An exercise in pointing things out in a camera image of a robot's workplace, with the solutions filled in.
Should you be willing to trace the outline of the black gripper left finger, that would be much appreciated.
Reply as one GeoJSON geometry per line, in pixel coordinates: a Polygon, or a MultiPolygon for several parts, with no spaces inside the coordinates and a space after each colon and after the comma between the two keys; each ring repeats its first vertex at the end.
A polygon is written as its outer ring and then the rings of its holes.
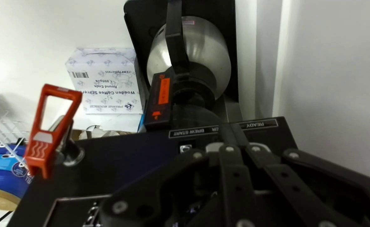
{"type": "Polygon", "coordinates": [[[241,151],[190,150],[114,191],[104,227],[257,227],[260,221],[241,151]]]}

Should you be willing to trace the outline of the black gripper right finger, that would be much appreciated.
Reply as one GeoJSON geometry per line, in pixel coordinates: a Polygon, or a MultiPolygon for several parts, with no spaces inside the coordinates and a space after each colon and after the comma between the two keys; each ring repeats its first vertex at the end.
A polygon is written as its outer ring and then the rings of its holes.
{"type": "Polygon", "coordinates": [[[304,227],[370,227],[370,176],[298,148],[249,142],[245,152],[304,227]]]}

